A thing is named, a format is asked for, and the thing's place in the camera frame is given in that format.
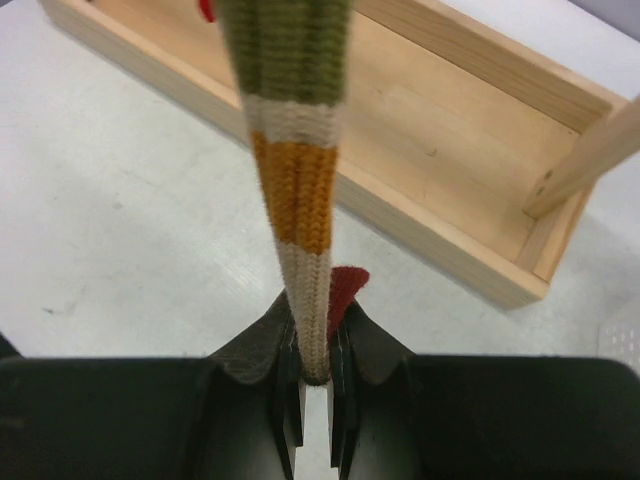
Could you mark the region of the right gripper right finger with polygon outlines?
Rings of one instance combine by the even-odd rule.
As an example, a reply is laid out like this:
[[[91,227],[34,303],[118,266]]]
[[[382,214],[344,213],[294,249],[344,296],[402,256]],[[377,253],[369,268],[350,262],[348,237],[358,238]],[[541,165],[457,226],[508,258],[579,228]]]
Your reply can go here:
[[[639,475],[639,378],[623,363],[417,354],[352,304],[331,371],[343,479]]]

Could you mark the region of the red white patterned sock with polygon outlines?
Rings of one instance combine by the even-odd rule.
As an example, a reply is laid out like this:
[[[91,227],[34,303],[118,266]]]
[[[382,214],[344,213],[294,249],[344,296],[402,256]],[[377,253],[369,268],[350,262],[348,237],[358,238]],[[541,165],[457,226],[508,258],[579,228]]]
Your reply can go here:
[[[208,23],[214,23],[216,21],[214,0],[199,0],[198,6],[203,18]]]

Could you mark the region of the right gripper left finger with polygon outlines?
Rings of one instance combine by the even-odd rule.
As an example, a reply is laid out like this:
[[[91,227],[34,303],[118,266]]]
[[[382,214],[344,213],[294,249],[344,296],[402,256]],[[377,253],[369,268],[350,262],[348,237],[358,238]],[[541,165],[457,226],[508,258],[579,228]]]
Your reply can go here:
[[[200,358],[27,358],[3,341],[1,475],[290,479],[299,375],[284,296]]]

